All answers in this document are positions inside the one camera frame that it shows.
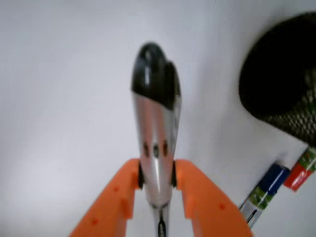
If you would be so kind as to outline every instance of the small hole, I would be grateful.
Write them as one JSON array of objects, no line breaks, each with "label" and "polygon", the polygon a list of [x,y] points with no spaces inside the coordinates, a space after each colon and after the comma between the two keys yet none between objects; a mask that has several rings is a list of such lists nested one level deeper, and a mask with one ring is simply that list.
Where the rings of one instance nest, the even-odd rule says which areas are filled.
[{"label": "small hole", "polygon": [[93,218],[93,220],[91,221],[91,225],[95,226],[96,224],[98,224],[98,220]]},{"label": "small hole", "polygon": [[148,149],[148,145],[147,145],[146,142],[144,142],[143,147],[144,147],[145,156],[146,156],[146,157],[149,157],[149,149]]},{"label": "small hole", "polygon": [[154,145],[154,156],[159,158],[159,148],[157,144]]},{"label": "small hole", "polygon": [[167,154],[168,154],[168,144],[167,144],[167,141],[165,140],[163,142],[163,155],[167,156]]},{"label": "small hole", "polygon": [[224,204],[219,204],[219,209],[224,210],[225,209],[225,205]]}]

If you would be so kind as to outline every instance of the green label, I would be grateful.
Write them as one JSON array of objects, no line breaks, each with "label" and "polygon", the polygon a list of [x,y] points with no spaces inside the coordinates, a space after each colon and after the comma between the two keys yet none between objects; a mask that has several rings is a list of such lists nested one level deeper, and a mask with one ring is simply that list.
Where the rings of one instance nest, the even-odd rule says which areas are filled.
[{"label": "green label", "polygon": [[311,172],[316,170],[316,150],[313,148],[308,148],[300,157],[299,163],[305,169],[308,169]]},{"label": "green label", "polygon": [[268,206],[272,198],[272,195],[262,191],[259,186],[257,186],[249,196],[251,203],[262,210]]}]

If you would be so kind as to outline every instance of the blue marker cap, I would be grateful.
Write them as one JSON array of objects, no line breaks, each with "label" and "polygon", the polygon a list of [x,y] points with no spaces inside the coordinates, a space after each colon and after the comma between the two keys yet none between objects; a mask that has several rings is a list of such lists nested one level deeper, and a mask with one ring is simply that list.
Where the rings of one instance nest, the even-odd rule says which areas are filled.
[{"label": "blue marker cap", "polygon": [[289,174],[290,170],[287,167],[274,163],[260,180],[258,186],[269,195],[274,195]]}]

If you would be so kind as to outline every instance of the marker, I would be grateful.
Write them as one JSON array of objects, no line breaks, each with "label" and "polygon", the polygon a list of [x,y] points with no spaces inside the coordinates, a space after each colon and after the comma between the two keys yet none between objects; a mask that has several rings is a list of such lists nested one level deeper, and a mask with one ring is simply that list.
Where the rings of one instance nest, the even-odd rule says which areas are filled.
[{"label": "marker", "polygon": [[316,170],[316,149],[308,147],[301,155],[284,185],[297,191]]},{"label": "marker", "polygon": [[287,167],[274,163],[241,205],[240,212],[250,228],[266,209],[289,173],[290,170]]}]

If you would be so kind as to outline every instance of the black mesh pen holder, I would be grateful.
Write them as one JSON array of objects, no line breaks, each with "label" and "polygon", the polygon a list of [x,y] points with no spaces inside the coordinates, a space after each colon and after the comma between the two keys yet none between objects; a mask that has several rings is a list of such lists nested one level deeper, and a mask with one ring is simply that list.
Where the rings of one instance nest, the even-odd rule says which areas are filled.
[{"label": "black mesh pen holder", "polygon": [[239,95],[253,116],[316,147],[316,13],[281,22],[254,45]]}]

